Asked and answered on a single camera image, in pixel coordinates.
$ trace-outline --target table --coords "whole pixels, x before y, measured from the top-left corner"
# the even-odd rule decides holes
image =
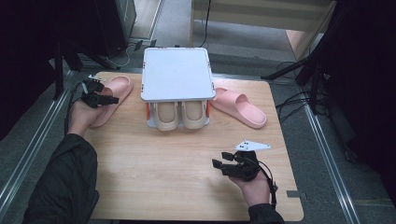
[[[190,45],[194,20],[206,20],[208,0],[191,4]],[[284,29],[297,60],[326,31],[335,8],[331,0],[213,0],[209,20]]]
[[[233,163],[223,160],[221,152],[234,153],[244,139],[272,146],[257,151],[257,157],[270,167],[279,186],[276,210],[287,221],[303,218],[300,198],[286,194],[297,187],[268,83],[214,78],[215,87],[245,93],[266,113],[267,124],[260,130],[212,107],[210,122],[202,129],[161,132],[146,123],[141,75],[97,74],[107,80],[120,75],[130,77],[134,89],[104,126],[85,135],[98,154],[100,199],[92,218],[248,220],[241,190],[212,166],[212,159]]]

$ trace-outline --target gray floor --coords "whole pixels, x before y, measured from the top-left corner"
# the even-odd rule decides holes
[[[158,23],[152,38],[157,39],[157,46],[187,47],[189,43],[190,1],[165,0]],[[196,22],[194,45],[201,45],[203,30],[200,21]],[[233,74],[233,78],[260,80],[260,75],[274,73],[287,63],[294,61],[288,45],[285,31],[269,28],[234,26],[230,24],[209,23],[208,39],[204,47],[209,52],[212,71],[219,74]],[[120,68],[121,72],[138,71],[143,62],[144,48],[137,51],[129,49],[130,61],[126,54],[111,59],[113,63],[127,65]],[[74,81],[94,74],[102,68],[83,58],[85,64],[80,74],[71,74]],[[300,91],[292,79],[280,78],[270,83],[276,105],[283,103],[293,94]],[[0,142],[0,185],[3,187],[12,176],[26,148],[37,148],[35,159],[27,170],[26,177],[18,183],[18,191],[5,211],[1,223],[21,223],[23,211],[33,190],[35,182],[40,177],[51,152],[61,141],[64,133],[63,122],[65,105],[60,104],[59,114],[55,118],[46,117],[47,111],[53,109],[51,100],[53,86],[43,93],[34,106],[21,118],[11,133]],[[285,107],[282,116],[289,114],[300,105]],[[318,138],[312,129],[306,110],[300,110],[281,124],[290,162],[294,172],[297,188],[302,194],[304,219],[298,223],[348,223],[346,213],[340,204],[339,195],[334,187],[334,181],[329,175],[326,156],[318,143]],[[45,119],[50,128],[43,141],[38,146],[30,146],[35,139],[35,132]],[[325,136],[326,143],[334,159],[337,170],[346,185],[359,221],[355,223],[395,223],[395,208],[384,191],[379,176],[364,164],[347,161],[343,144],[334,131],[331,118],[317,116],[319,127]],[[91,220],[90,223],[111,223],[110,220]]]

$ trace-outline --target light wood tabletop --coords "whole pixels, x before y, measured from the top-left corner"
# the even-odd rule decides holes
[[[98,154],[100,199],[92,218],[248,220],[241,190],[212,165],[212,159],[236,164],[223,160],[221,152],[235,153],[234,147],[247,139],[272,146],[256,153],[279,187],[276,211],[287,221],[303,219],[300,198],[287,196],[287,190],[297,187],[268,83],[214,78],[215,88],[244,93],[266,114],[267,123],[259,130],[211,107],[204,128],[162,132],[147,125],[141,75],[101,72],[97,76],[106,80],[127,76],[134,88],[105,125],[85,134]]]

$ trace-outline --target shoe rack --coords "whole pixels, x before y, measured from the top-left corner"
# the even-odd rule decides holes
[[[183,113],[187,104],[202,102],[203,111],[192,111],[192,114],[205,114],[205,124],[209,123],[209,102],[215,97],[212,71],[206,49],[202,48],[149,48],[145,50],[143,61],[141,98],[146,103],[147,124],[150,128],[168,131],[183,128]],[[177,125],[168,125],[159,117],[162,113],[159,105],[174,103]]]

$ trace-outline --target shoe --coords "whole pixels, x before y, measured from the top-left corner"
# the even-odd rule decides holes
[[[205,101],[184,101],[181,103],[181,119],[184,127],[200,129],[206,122]]]
[[[266,115],[251,104],[245,94],[237,91],[216,88],[216,96],[210,104],[254,129],[262,128],[267,121]]]
[[[178,126],[177,102],[154,103],[154,118],[159,130],[176,129]]]
[[[103,88],[102,95],[111,95],[113,97],[119,98],[119,103],[116,105],[103,105],[105,108],[102,113],[99,114],[98,118],[93,124],[92,128],[97,128],[104,125],[113,115],[114,111],[119,107],[123,100],[129,95],[129,93],[134,88],[134,83],[128,77],[113,77]]]

